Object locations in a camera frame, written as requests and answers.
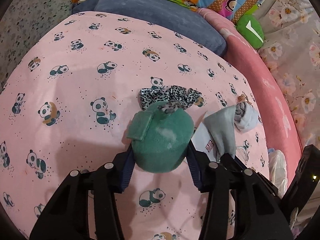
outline panda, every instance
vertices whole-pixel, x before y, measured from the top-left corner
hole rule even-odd
[[[23,98],[24,98],[25,94],[19,93],[17,98],[16,98],[16,102],[14,103],[13,107],[12,107],[12,112],[14,114],[19,114],[21,112],[20,106],[22,106],[23,102]]]
[[[177,50],[179,50],[181,53],[186,53],[187,50],[185,48],[183,48],[180,44],[176,43],[174,44],[174,46],[176,47]]]
[[[105,98],[99,98],[91,102],[92,110],[96,112],[97,122],[99,124],[108,124],[109,121],[116,118],[116,113],[113,113],[112,110],[109,111],[110,118],[104,117],[108,114],[108,105]]]
[[[40,217],[40,215],[41,215],[41,213],[42,213],[43,209],[44,209],[44,205],[42,205],[41,203],[40,203],[40,205],[39,205],[39,206],[35,206],[35,208],[34,208],[34,212],[35,212],[35,215],[37,216],[37,218],[39,218],[39,217]]]
[[[65,23],[64,25],[69,25],[69,24],[74,23],[74,22],[76,22],[76,20],[71,20],[71,21]]]
[[[90,30],[98,30],[100,27],[100,23],[92,23],[90,26],[89,26],[89,29]]]
[[[71,42],[71,49],[72,50],[78,50],[78,49],[81,49],[82,47],[83,47],[83,44],[81,42],[81,39]]]
[[[236,92],[236,89],[235,89],[235,87],[233,86],[233,84],[229,83],[229,86],[230,86],[231,92],[232,92],[234,95],[236,95],[237,92]]]
[[[165,193],[159,188],[146,190],[142,192],[139,197],[139,205],[142,207],[149,207],[152,203],[160,203],[164,198]]]
[[[163,79],[151,77],[152,89],[164,89]]]
[[[10,164],[10,158],[7,153],[7,146],[5,145],[5,141],[0,144],[0,157],[3,159],[3,166],[6,168]]]
[[[7,204],[7,206],[14,207],[14,203],[13,203],[9,194],[4,192],[3,198],[4,198],[4,202]]]
[[[45,102],[44,105],[38,110],[38,114],[44,118],[42,123],[45,123],[47,126],[55,124],[56,119],[60,116],[60,111],[57,110],[57,107],[54,103]]]
[[[191,67],[189,67],[188,65],[183,65],[183,64],[179,64],[178,65],[178,69],[182,72],[190,72],[192,71]]]
[[[201,44],[199,44],[199,43],[197,43],[197,42],[193,42],[194,44],[196,44],[196,45],[198,45],[201,49],[203,48],[203,46],[201,45]]]
[[[54,35],[54,40],[55,40],[55,41],[59,41],[59,40],[61,40],[61,39],[63,39],[63,38],[64,38],[64,36],[63,36],[63,33],[62,33],[62,32],[56,33],[56,34]]]
[[[46,172],[45,161],[37,158],[37,155],[33,150],[30,150],[26,162],[31,168],[36,169],[35,173],[38,175],[39,179],[42,179],[43,174]]]
[[[97,71],[100,74],[107,73],[108,70],[115,69],[117,67],[117,64],[111,61],[108,61],[106,63],[102,63],[97,67]]]
[[[208,57],[205,54],[202,54],[201,52],[198,51],[198,55],[208,61]]]
[[[35,57],[33,60],[31,60],[28,64],[28,69],[32,72],[40,65],[41,60],[38,57]]]
[[[159,54],[150,49],[144,50],[142,54],[145,55],[145,57],[149,57],[154,62],[160,59]]]
[[[162,37],[156,34],[155,32],[148,32],[153,38],[155,39],[161,39]]]
[[[126,28],[116,28],[115,30],[122,33],[122,34],[129,34],[131,32]]]
[[[54,76],[55,74],[62,74],[62,73],[67,72],[68,70],[69,70],[69,68],[67,65],[56,66],[50,71],[50,75]]]
[[[220,103],[222,104],[223,107],[227,106],[227,102],[223,99],[222,95],[220,92],[216,93],[216,97],[219,99]]]
[[[219,66],[219,68],[221,68],[224,72],[226,72],[226,69],[224,68],[224,66],[222,66],[219,62],[218,62],[218,66]]]
[[[114,43],[113,41],[108,41],[104,45],[112,48],[114,51],[118,51],[118,50],[122,49],[121,44]]]
[[[214,77],[214,71],[211,68],[207,70],[207,74],[209,75],[209,77]]]

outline white flower print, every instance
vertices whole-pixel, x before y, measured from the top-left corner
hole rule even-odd
[[[296,90],[296,84],[294,83],[294,79],[291,74],[285,73],[283,78],[277,80],[277,83],[284,94],[292,96],[293,92]]]
[[[268,48],[268,52],[274,59],[278,59],[282,55],[282,45],[275,42]]]
[[[283,30],[282,39],[281,39],[283,43],[291,47],[294,47],[297,39],[298,39],[298,35],[294,29],[291,29],[290,27],[288,27]]]
[[[301,104],[304,112],[307,114],[311,112],[316,105],[316,97],[312,92],[309,92],[301,99]]]
[[[284,22],[294,21],[298,18],[298,10],[290,4],[285,4],[281,9],[281,17]]]

